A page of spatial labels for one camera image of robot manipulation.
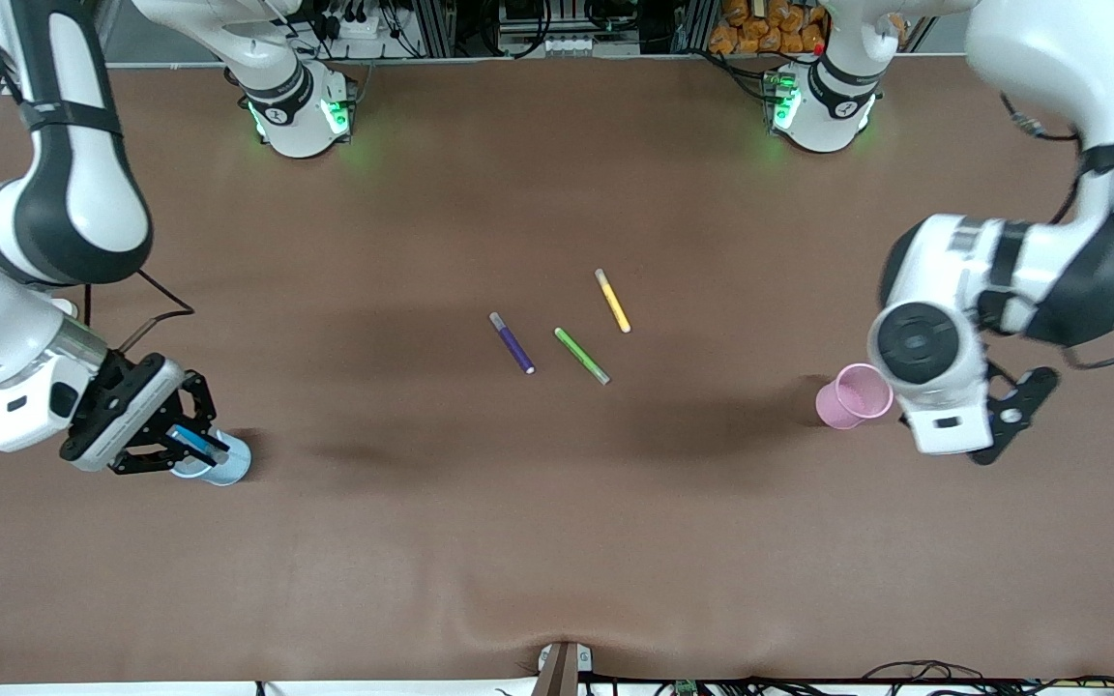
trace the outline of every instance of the pink cup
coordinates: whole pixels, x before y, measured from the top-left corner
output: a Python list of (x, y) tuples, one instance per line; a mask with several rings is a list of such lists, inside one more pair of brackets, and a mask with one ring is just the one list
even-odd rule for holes
[(824, 384), (814, 398), (819, 419), (837, 430), (858, 428), (892, 408), (892, 388), (874, 365), (853, 363)]

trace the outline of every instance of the green marker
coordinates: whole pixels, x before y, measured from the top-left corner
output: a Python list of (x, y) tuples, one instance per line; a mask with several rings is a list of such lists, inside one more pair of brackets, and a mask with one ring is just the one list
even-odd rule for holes
[(557, 336), (557, 341), (560, 341), (561, 345), (565, 345), (568, 351), (578, 357), (578, 362), (583, 363), (584, 369), (587, 369), (592, 376), (594, 376), (600, 384), (609, 383), (609, 374), (600, 370), (600, 365), (596, 365), (596, 361), (592, 360), (592, 356), (587, 354), (587, 351), (583, 351), (578, 343), (575, 343), (574, 339), (570, 339), (569, 334), (566, 333), (561, 326), (554, 329), (554, 335)]

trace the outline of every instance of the brown tabletop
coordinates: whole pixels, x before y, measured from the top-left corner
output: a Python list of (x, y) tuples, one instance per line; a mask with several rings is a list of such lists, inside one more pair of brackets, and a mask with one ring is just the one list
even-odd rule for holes
[[(229, 489), (0, 453), (0, 683), (517, 677), (560, 638), (647, 677), (1114, 673), (1114, 370), (1066, 373), (987, 468), (897, 413), (799, 422), (866, 356), (898, 235), (1044, 220), (1074, 167), (959, 59), (885, 87), (814, 156), (702, 62), (380, 68), (353, 144), (289, 161), (219, 71), (115, 73), (147, 267), (198, 310), (134, 355), (203, 371), (261, 445)], [(0, 101), (0, 179), (29, 157)], [(92, 325), (167, 308), (134, 278)]]

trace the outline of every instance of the plastic cup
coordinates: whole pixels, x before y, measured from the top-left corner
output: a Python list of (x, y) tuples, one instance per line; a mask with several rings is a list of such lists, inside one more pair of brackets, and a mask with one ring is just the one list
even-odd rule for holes
[(837, 379), (819, 389), (814, 410), (819, 420), (837, 430), (858, 428), (869, 419), (878, 419), (892, 408), (892, 388), (874, 365), (853, 363)]
[(247, 449), (247, 443), (237, 437), (226, 435), (216, 428), (208, 429), (208, 434), (231, 447), (231, 458), (216, 467), (211, 467), (199, 459), (187, 459), (185, 462), (174, 464), (172, 473), (180, 479), (206, 480), (213, 486), (229, 486), (242, 480), (247, 473), (247, 467), (252, 465), (252, 450)]

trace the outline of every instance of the round black joint cap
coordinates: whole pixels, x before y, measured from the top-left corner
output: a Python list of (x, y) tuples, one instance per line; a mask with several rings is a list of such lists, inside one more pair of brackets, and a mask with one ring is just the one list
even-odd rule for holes
[(947, 312), (932, 304), (909, 303), (883, 317), (876, 346), (897, 379), (925, 384), (946, 373), (957, 361), (960, 339)]

